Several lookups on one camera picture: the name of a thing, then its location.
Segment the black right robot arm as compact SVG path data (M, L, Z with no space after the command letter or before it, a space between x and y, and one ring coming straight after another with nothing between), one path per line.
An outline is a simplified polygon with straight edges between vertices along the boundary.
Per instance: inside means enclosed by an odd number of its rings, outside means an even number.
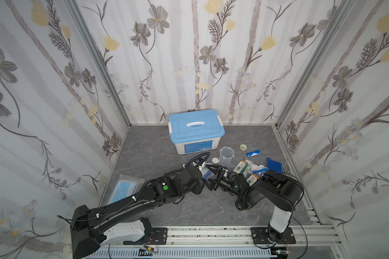
M249 184L238 173L225 174L225 167L205 166L214 176L205 180L209 190L222 191L236 196L235 207L239 211L252 209L266 198L274 205L272 218L268 224L265 237L271 244L284 240L284 233L289 227L293 211L304 196L302 184L282 173L268 170L256 182Z

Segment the blue jar lid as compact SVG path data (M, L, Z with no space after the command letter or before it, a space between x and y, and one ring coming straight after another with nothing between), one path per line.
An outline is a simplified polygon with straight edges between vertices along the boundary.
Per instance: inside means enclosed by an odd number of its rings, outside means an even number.
M267 158L267 164L268 169L277 172L277 173L283 173L283 164L280 162L277 162L275 160L272 160L271 158Z

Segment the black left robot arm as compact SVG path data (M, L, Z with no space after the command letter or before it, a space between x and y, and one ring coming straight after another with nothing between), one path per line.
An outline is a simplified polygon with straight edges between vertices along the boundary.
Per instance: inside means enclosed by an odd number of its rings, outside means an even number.
M204 180L199 166L210 157L209 152L192 158L180 169L143 183L140 190L109 205L75 209L71 219L58 216L70 223L72 257L82 259L97 251L108 240L106 232L126 219L149 209L180 203L188 193L199 195Z

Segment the blue lidded clear jar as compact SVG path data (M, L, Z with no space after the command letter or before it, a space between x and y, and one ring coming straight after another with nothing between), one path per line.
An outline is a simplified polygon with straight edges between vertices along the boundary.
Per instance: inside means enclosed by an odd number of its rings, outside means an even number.
M199 166L199 170L202 173L202 178L204 180L213 179L216 177L216 174L211 171L207 165L211 165L210 163L204 163L202 166Z
M219 164L229 168L232 158L234 158L234 150L231 147L222 147L219 152Z

